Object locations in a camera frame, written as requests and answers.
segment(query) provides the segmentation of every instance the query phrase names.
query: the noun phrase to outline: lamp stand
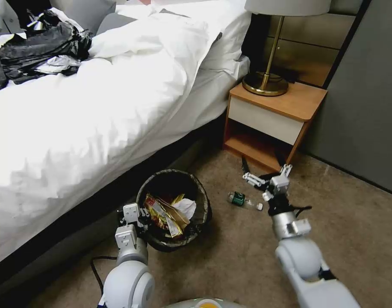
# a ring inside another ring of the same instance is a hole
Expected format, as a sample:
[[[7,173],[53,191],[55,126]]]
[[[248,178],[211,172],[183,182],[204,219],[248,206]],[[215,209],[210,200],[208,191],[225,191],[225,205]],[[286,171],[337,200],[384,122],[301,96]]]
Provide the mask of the lamp stand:
[[[247,74],[243,78],[243,87],[247,91],[263,96],[279,96],[287,92],[287,89],[289,88],[289,83],[284,78],[270,73],[271,64],[273,62],[274,54],[277,49],[277,43],[280,37],[283,22],[284,16],[280,16],[265,73],[253,72]]]

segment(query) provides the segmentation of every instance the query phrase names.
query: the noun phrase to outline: table lamp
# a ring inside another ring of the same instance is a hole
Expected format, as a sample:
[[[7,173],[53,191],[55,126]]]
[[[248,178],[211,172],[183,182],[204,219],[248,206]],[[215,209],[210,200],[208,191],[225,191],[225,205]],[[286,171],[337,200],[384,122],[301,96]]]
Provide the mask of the table lamp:
[[[321,15],[330,10],[330,4],[331,0],[246,0],[245,9],[247,11],[256,14],[279,15],[280,20],[265,72],[247,74],[243,78],[244,88],[263,96],[279,96],[286,93],[289,83],[282,77],[270,73],[284,16]]]

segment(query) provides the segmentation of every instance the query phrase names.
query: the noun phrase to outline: brass lamp base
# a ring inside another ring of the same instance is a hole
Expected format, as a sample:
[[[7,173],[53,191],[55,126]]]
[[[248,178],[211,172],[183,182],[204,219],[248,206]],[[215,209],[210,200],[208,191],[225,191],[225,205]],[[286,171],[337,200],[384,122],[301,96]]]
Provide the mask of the brass lamp base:
[[[263,96],[283,95],[289,88],[289,83],[284,78],[275,74],[270,74],[268,82],[265,84],[264,88],[261,89],[263,78],[264,73],[249,73],[243,78],[243,87],[251,93]]]

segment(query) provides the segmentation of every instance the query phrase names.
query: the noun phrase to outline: plastic bottle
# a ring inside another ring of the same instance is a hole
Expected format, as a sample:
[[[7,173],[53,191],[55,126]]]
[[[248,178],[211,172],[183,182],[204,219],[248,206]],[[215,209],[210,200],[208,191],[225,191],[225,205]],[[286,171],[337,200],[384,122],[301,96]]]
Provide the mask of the plastic bottle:
[[[255,210],[263,210],[263,203],[256,204],[250,199],[247,199],[245,194],[239,192],[229,192],[227,195],[227,201],[239,207],[255,209]]]

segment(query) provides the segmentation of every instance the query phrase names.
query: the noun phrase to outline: gray wall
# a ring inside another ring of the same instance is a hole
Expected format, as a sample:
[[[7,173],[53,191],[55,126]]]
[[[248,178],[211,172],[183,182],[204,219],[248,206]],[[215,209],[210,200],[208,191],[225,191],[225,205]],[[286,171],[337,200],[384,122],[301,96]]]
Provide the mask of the gray wall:
[[[392,191],[392,0],[372,0],[304,149]]]

